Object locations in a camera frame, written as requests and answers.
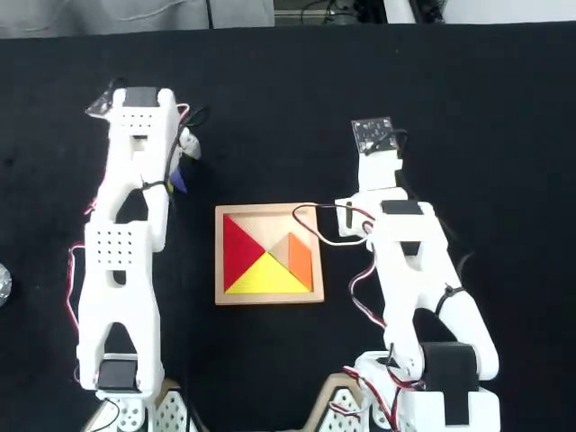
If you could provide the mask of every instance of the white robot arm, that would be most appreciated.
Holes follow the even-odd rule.
[[[353,128],[360,157],[359,192],[336,200],[342,206],[337,208],[338,227],[341,236],[367,237],[374,253],[385,300],[383,339],[389,348],[361,355],[354,374],[380,389],[389,411],[398,403],[397,421],[392,419],[396,424],[389,425],[395,430],[500,430],[498,398],[478,385],[498,373],[496,348],[476,303],[461,286],[434,209],[408,199],[396,185],[402,166],[398,143],[405,132],[395,131],[389,119],[354,121]],[[412,322],[416,308],[434,312],[457,342],[419,343]],[[393,360],[394,367],[383,365],[378,361],[382,358]],[[391,370],[418,382],[406,386],[396,402],[398,384]],[[372,398],[374,393],[365,388]],[[376,399],[374,407],[379,408]]]
[[[121,88],[108,102],[100,115],[110,123],[106,172],[85,225],[85,281],[76,350],[79,381],[85,389],[95,390],[98,398],[115,399],[122,409],[140,413],[134,416],[138,421],[119,421],[121,430],[140,430],[145,410],[148,430],[153,430],[153,404],[164,368],[152,256],[166,241],[167,179],[182,153],[177,144],[185,140],[190,145],[192,134],[181,124],[169,89]],[[147,219],[118,223],[116,216],[129,193],[139,189],[148,206]],[[114,323],[126,328],[136,354],[104,352]]]

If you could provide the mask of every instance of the black table surface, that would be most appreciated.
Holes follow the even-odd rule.
[[[406,178],[450,227],[454,258],[474,251],[463,282],[499,350],[486,387],[504,430],[568,430],[574,52],[573,23],[0,41],[0,262],[15,280],[0,309],[0,429],[79,430],[96,406],[72,377],[67,248],[82,238],[108,146],[107,124],[83,111],[125,77],[212,108],[197,131],[203,163],[154,267],[166,375],[181,382],[189,368],[210,429],[300,428],[329,374],[383,347],[347,295],[369,261],[361,247],[321,247],[322,304],[216,307],[213,214],[352,194],[350,121],[391,116],[410,135]],[[337,235],[331,211],[319,225]],[[360,291],[382,307],[375,278]],[[446,337],[425,313],[416,323],[422,339]]]

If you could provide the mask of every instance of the wooden frame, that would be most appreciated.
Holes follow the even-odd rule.
[[[215,211],[215,301],[219,305],[231,304],[261,304],[261,303],[303,303],[323,302],[324,284],[322,281],[322,267],[320,263],[320,245],[318,238],[307,231],[292,217],[293,209],[298,203],[283,204],[251,204],[251,205],[222,205]],[[223,220],[224,215],[241,219],[254,230],[259,231],[260,238],[264,239],[264,249],[271,248],[282,236],[293,233],[304,242],[311,252],[312,263],[312,291],[306,293],[260,293],[229,295],[224,292],[223,268]],[[316,208],[304,207],[298,210],[298,216],[310,227],[318,229],[316,222]]]

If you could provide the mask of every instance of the red triangle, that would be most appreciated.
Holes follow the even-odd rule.
[[[224,291],[228,290],[263,254],[234,220],[224,215]]]

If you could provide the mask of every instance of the tangram puzzle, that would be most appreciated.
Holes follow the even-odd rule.
[[[298,204],[216,207],[216,304],[322,302],[318,239]],[[298,210],[317,228],[316,209]]]

